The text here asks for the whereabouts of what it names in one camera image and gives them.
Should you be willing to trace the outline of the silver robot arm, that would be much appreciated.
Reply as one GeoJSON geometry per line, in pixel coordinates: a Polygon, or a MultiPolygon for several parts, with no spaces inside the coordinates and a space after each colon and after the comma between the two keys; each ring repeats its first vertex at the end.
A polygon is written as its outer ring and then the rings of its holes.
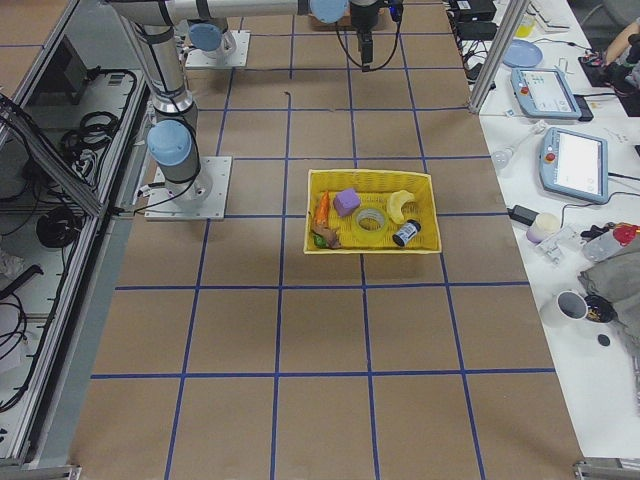
{"type": "Polygon", "coordinates": [[[157,124],[149,130],[148,150],[160,167],[171,200],[200,201],[211,182],[202,173],[196,125],[198,109],[186,85],[175,27],[190,23],[192,43],[202,51],[220,50],[229,17],[311,14],[331,24],[350,17],[361,45],[361,59],[373,61],[372,29],[383,1],[111,1],[135,49],[151,90],[157,124]]]}
{"type": "Polygon", "coordinates": [[[226,58],[237,48],[226,18],[190,21],[189,38],[191,44],[209,58],[226,58]]]}

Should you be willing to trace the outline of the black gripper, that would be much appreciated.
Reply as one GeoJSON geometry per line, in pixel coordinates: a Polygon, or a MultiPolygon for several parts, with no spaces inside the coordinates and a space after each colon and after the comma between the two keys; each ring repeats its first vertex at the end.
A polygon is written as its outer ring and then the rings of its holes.
{"type": "Polygon", "coordinates": [[[378,0],[350,0],[351,26],[357,32],[361,70],[370,71],[374,57],[372,31],[378,23],[380,2],[378,0]]]}

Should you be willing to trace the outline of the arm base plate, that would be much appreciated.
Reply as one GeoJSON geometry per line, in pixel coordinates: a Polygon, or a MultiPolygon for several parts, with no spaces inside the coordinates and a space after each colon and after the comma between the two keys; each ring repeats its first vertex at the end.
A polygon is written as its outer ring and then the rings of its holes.
{"type": "Polygon", "coordinates": [[[160,167],[156,168],[154,181],[163,186],[153,189],[149,195],[150,208],[142,211],[153,221],[195,221],[225,218],[226,202],[232,170],[231,156],[202,156],[200,173],[194,183],[166,182],[160,167]]]}
{"type": "Polygon", "coordinates": [[[247,64],[251,33],[248,30],[226,30],[207,24],[193,25],[186,55],[189,70],[227,70],[247,64]]]}

